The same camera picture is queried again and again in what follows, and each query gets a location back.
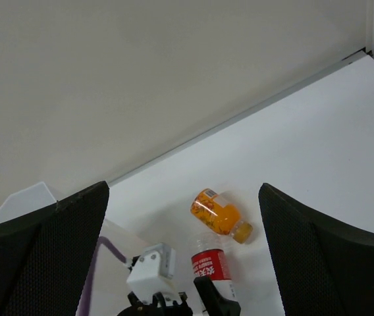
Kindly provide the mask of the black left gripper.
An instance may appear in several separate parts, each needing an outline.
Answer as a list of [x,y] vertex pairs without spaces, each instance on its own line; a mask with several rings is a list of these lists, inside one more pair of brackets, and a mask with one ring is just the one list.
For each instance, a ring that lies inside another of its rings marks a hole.
[[[194,285],[209,316],[239,316],[241,307],[238,302],[224,298],[208,276],[198,276]],[[179,292],[181,302],[170,299],[158,292],[152,296],[152,302],[140,301],[135,293],[128,294],[130,306],[118,316],[192,316],[192,309],[187,304],[185,292]]]

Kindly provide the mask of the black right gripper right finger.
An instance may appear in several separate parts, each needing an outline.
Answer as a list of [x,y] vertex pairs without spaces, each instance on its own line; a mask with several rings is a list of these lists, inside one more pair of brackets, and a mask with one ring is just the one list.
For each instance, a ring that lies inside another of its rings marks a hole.
[[264,231],[286,315],[374,315],[374,233],[264,183]]

